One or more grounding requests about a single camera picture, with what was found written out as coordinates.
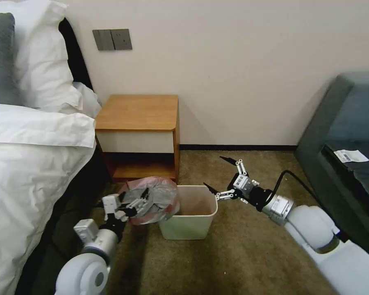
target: gray sofa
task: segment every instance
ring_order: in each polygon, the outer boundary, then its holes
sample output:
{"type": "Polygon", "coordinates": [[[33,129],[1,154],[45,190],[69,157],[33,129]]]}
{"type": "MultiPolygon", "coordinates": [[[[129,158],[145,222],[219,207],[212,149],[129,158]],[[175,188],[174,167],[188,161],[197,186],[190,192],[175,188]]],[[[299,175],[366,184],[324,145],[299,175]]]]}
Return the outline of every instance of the gray sofa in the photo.
{"type": "Polygon", "coordinates": [[[369,158],[369,72],[336,78],[295,152],[322,207],[369,253],[369,161],[341,163],[340,149],[369,158]]]}

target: wall switch panel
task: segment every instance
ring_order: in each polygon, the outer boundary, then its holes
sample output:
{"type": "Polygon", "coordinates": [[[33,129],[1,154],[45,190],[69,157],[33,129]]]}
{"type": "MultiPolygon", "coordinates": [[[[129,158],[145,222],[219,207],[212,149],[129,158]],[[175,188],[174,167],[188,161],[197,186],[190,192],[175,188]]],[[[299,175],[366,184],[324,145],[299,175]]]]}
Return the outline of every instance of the wall switch panel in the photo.
{"type": "Polygon", "coordinates": [[[130,32],[128,29],[93,30],[98,50],[131,50],[130,32]]]}
{"type": "Polygon", "coordinates": [[[131,50],[130,32],[128,29],[111,30],[115,50],[131,50]]]}
{"type": "Polygon", "coordinates": [[[115,50],[110,30],[93,30],[98,50],[115,50]]]}

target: white trash bin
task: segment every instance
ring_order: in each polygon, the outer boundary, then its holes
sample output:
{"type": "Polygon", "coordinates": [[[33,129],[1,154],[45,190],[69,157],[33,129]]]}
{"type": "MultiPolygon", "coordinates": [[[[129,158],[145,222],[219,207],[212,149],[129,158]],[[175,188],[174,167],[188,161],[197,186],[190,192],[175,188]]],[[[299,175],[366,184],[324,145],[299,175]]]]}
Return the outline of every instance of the white trash bin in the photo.
{"type": "Polygon", "coordinates": [[[180,210],[159,222],[167,240],[205,239],[218,206],[216,197],[206,186],[178,186],[180,210]]]}

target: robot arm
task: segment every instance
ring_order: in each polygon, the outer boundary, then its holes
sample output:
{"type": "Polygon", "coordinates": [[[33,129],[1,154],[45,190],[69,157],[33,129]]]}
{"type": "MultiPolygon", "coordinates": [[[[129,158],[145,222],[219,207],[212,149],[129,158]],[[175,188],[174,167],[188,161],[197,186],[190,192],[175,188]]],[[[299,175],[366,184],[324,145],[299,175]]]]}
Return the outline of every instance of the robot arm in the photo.
{"type": "MultiPolygon", "coordinates": [[[[317,206],[296,207],[292,200],[276,194],[278,185],[273,191],[259,187],[257,181],[248,177],[241,159],[221,158],[235,165],[238,173],[227,191],[218,192],[205,184],[217,200],[239,198],[269,216],[273,222],[283,225],[339,294],[369,294],[368,253],[342,238],[340,230],[324,210],[317,206]]],[[[302,183],[293,173],[288,173],[302,183]]]]}
{"type": "Polygon", "coordinates": [[[108,281],[112,257],[121,241],[128,218],[149,206],[148,189],[140,199],[122,204],[123,195],[102,198],[105,223],[98,228],[93,219],[79,221],[74,230],[82,240],[82,253],[69,260],[56,280],[56,295],[97,295],[108,281]]]}

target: plastic bag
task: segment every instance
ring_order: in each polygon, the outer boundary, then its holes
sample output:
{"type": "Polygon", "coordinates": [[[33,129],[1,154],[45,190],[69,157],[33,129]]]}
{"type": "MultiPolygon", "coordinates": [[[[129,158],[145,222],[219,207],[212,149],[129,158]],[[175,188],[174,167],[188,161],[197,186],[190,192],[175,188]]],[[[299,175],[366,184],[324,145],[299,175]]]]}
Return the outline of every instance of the plastic bag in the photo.
{"type": "Polygon", "coordinates": [[[179,197],[176,183],[163,177],[146,177],[126,182],[118,194],[126,192],[123,203],[139,199],[146,188],[148,191],[149,208],[142,216],[130,218],[134,225],[143,225],[169,219],[179,211],[179,197]]]}

